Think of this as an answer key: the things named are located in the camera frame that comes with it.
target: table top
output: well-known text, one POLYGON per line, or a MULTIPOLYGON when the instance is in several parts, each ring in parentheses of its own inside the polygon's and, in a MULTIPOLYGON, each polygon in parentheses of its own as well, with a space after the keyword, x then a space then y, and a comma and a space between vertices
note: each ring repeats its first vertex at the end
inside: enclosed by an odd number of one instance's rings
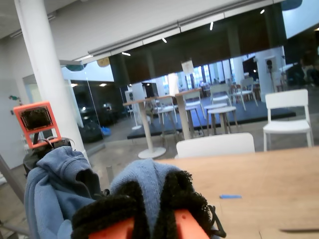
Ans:
POLYGON ((189 94, 189 93, 193 93, 193 92, 197 92, 197 91, 201 91, 201 88, 196 88, 196 89, 191 89, 191 90, 188 90, 188 91, 179 92, 179 93, 175 94, 175 97, 176 96, 183 96, 183 95, 186 95, 186 94, 189 94))
POLYGON ((164 98, 169 98, 169 97, 173 97, 170 95, 166 95, 166 96, 157 96, 157 97, 148 97, 142 100, 136 100, 136 101, 128 101, 126 103, 123 103, 123 106, 130 106, 133 104, 138 104, 138 103, 142 103, 142 102, 146 102, 146 101, 152 101, 152 100, 160 100, 160 99, 164 99, 164 98))
POLYGON ((216 206, 227 239, 319 238, 280 231, 319 229, 319 147, 158 162, 192 174, 196 192, 216 206))

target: metal pole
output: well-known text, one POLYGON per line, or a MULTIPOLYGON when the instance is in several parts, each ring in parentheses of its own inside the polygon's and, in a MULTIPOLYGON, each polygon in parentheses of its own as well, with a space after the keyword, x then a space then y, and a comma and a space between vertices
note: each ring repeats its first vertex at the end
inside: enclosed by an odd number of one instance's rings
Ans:
POLYGON ((8 184, 12 187, 15 194, 18 196, 20 201, 24 203, 24 189, 22 188, 21 184, 19 184, 13 174, 11 173, 11 170, 9 169, 8 165, 0 155, 0 172, 5 177, 8 184))

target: blue hoodie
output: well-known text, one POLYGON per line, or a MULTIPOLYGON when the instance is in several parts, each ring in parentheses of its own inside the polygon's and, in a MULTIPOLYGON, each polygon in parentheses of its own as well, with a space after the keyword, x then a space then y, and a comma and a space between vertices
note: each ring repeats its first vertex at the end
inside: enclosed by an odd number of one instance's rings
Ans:
POLYGON ((59 147, 27 177, 24 206, 32 239, 70 239, 71 218, 101 192, 99 177, 83 154, 59 147))

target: fabric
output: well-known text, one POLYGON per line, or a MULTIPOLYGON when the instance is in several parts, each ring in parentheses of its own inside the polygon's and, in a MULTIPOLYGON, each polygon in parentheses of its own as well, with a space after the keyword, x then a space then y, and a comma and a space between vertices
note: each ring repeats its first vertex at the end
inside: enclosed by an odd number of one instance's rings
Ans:
POLYGON ((156 163, 152 159, 137 160, 129 164, 112 182, 110 193, 116 194, 122 185, 128 182, 138 182, 146 210, 150 233, 153 234, 160 211, 160 196, 166 175, 180 171, 179 168, 156 163))
POLYGON ((49 152, 27 177, 24 206, 30 238, 71 238, 73 214, 100 192, 99 177, 81 152, 70 146, 49 152))

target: white sign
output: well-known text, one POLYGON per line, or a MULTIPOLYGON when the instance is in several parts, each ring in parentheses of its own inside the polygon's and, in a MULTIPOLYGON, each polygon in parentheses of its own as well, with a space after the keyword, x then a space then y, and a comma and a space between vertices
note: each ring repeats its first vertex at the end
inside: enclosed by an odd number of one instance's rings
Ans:
POLYGON ((194 66, 193 66, 192 60, 183 62, 181 66, 183 68, 183 72, 185 75, 189 75, 194 72, 194 66))

